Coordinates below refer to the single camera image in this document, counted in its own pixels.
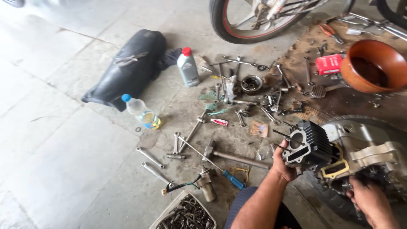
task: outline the tiled floor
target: tiled floor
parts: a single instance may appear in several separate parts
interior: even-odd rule
[[[310,16],[338,14],[342,4],[332,1]],[[141,96],[163,122],[151,132],[136,133],[139,124],[127,112],[80,98],[140,29],[161,31],[169,48],[190,46],[210,60],[224,53],[270,64],[309,22],[305,18],[266,42],[229,44],[211,29],[208,5],[208,0],[33,0],[15,9],[0,1],[0,229],[147,228],[179,191],[161,196],[163,183],[141,167],[146,159],[136,146],[161,160],[164,176],[177,183],[196,177],[201,162],[192,151],[185,163],[165,154],[172,151],[175,131],[189,133],[204,105],[196,98],[215,79],[186,88],[175,66],[162,72]],[[365,8],[365,1],[358,6]],[[249,73],[258,74],[241,68],[241,75]],[[237,122],[232,114],[230,119]],[[210,123],[192,143],[203,150],[208,139],[246,156],[266,145],[241,129],[226,131]],[[268,139],[279,140],[273,134]],[[265,173],[253,168],[250,184],[258,185]],[[312,197],[311,187],[301,179],[296,183]],[[222,177],[214,185],[218,201],[207,207],[222,228],[237,190]],[[325,227],[292,189],[284,202],[304,228]],[[324,204],[315,206],[332,228],[358,228]]]

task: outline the red box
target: red box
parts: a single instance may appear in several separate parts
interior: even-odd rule
[[[338,73],[341,71],[341,54],[318,57],[315,64],[320,75]]]

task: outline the motorcycle wheel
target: motorcycle wheel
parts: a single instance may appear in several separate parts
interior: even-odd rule
[[[340,196],[331,189],[324,189],[318,180],[313,176],[312,172],[304,172],[304,178],[317,192],[317,197],[321,202],[324,202],[331,210],[345,221],[352,221],[362,226],[369,226],[365,215],[361,212],[362,220],[359,220],[356,214],[356,209],[352,201],[348,197]]]
[[[212,23],[212,28],[215,30],[216,34],[223,40],[234,43],[234,44],[252,44],[273,38],[293,26],[299,20],[301,20],[308,12],[282,17],[276,20],[276,24],[269,27],[268,29],[262,30],[242,30],[237,29],[237,24],[231,24],[228,20],[227,9],[230,0],[211,0],[210,1],[210,18]],[[303,8],[297,9],[304,10],[315,6],[318,3],[315,2]],[[253,18],[254,15],[247,15],[243,20]]]
[[[14,6],[15,8],[21,8],[25,5],[25,0],[3,0],[5,3]]]

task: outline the tire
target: tire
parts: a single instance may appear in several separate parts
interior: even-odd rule
[[[21,8],[25,5],[25,0],[3,0],[5,3],[14,6],[15,8]]]
[[[362,212],[361,215],[363,219],[358,219],[356,209],[349,198],[340,196],[331,189],[325,190],[311,172],[304,172],[304,178],[308,180],[313,189],[317,192],[318,199],[328,205],[339,217],[345,221],[352,221],[361,226],[369,227],[369,223],[366,221]]]
[[[216,34],[222,38],[223,40],[234,43],[234,44],[253,44],[257,42],[262,42],[268,39],[271,39],[283,31],[287,30],[294,24],[296,24],[298,21],[300,21],[305,15],[307,15],[308,12],[301,13],[296,15],[290,22],[287,24],[281,26],[280,28],[277,28],[276,30],[266,33],[264,35],[257,36],[255,38],[240,38],[232,35],[227,31],[225,28],[225,25],[223,24],[223,10],[224,7],[226,6],[226,3],[229,0],[210,0],[210,5],[209,5],[209,11],[210,11],[210,20],[212,24],[212,28],[215,30]],[[307,8],[313,7],[317,4],[318,2],[315,2],[311,5],[309,5]]]

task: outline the pliers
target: pliers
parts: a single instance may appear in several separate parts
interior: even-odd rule
[[[329,37],[333,37],[336,40],[336,42],[338,42],[339,44],[345,43],[339,35],[336,35],[335,30],[333,30],[329,25],[327,25],[327,24],[320,25],[319,24],[318,26],[321,28],[322,32],[324,32]]]

